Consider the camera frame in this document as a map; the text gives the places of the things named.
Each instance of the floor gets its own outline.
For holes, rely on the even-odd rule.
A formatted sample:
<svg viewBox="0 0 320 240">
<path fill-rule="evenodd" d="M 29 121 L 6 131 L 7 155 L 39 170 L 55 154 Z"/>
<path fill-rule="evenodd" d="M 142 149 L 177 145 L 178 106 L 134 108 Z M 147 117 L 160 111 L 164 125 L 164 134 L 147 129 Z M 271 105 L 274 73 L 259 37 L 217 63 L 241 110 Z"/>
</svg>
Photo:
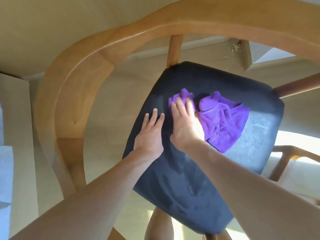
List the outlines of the floor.
<svg viewBox="0 0 320 240">
<path fill-rule="evenodd" d="M 309 61 L 297 61 L 274 67 L 245 71 L 242 54 L 230 47 L 238 40 L 212 44 L 184 50 L 184 60 L 204 64 L 227 72 L 265 82 L 272 87 L 304 78 L 320 72 L 320 68 Z M 128 135 L 138 112 L 166 65 L 166 55 L 130 60 L 122 63 L 102 85 L 92 107 L 85 134 L 84 165 L 87 183 L 113 167 L 121 160 Z M 34 100 L 38 82 L 30 83 L 31 98 Z M 317 118 L 320 93 L 314 91 L 283 99 L 285 115 L 281 130 L 301 133 L 320 138 Z M 55 176 L 44 159 L 35 138 L 35 163 L 37 176 L 39 214 L 62 200 Z M 127 240 L 143 239 L 146 226 L 154 206 L 134 191 L 130 194 L 115 228 Z M 175 240 L 200 240 L 190 229 L 174 222 Z"/>
</svg>

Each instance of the another wooden chair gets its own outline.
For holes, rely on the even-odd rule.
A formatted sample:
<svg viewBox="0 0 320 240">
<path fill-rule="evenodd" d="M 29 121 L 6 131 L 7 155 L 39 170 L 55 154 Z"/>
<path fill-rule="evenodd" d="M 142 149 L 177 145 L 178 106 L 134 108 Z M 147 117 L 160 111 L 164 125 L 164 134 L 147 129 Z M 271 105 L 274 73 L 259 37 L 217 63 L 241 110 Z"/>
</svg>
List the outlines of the another wooden chair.
<svg viewBox="0 0 320 240">
<path fill-rule="evenodd" d="M 183 34 L 219 34 L 277 47 L 320 65 L 319 20 L 319 6 L 298 0 L 181 0 L 64 50 L 46 70 L 34 115 L 39 141 L 63 196 L 86 185 L 84 132 L 100 86 L 138 47 L 171 35 L 170 67 L 178 63 Z M 283 98 L 319 87 L 316 74 L 274 91 Z"/>
</svg>

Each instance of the chair seat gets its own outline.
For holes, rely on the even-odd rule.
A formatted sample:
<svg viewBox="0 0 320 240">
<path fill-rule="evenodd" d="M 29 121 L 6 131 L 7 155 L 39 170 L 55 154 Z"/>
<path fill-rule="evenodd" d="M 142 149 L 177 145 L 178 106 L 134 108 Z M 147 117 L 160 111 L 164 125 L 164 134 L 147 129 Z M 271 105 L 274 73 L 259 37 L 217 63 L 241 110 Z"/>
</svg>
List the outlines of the chair seat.
<svg viewBox="0 0 320 240">
<path fill-rule="evenodd" d="M 133 150 L 144 115 L 151 114 L 153 108 L 158 108 L 158 114 L 165 113 L 162 127 L 164 152 L 142 174 L 134 190 L 195 232 L 220 234 L 233 218 L 230 209 L 198 165 L 170 142 L 173 119 L 168 98 L 182 88 L 194 93 L 195 103 L 219 91 L 223 97 L 250 108 L 242 136 L 225 155 L 257 174 L 262 173 L 274 146 L 284 103 L 267 84 L 182 62 L 165 69 L 142 106 L 123 158 Z"/>
</svg>

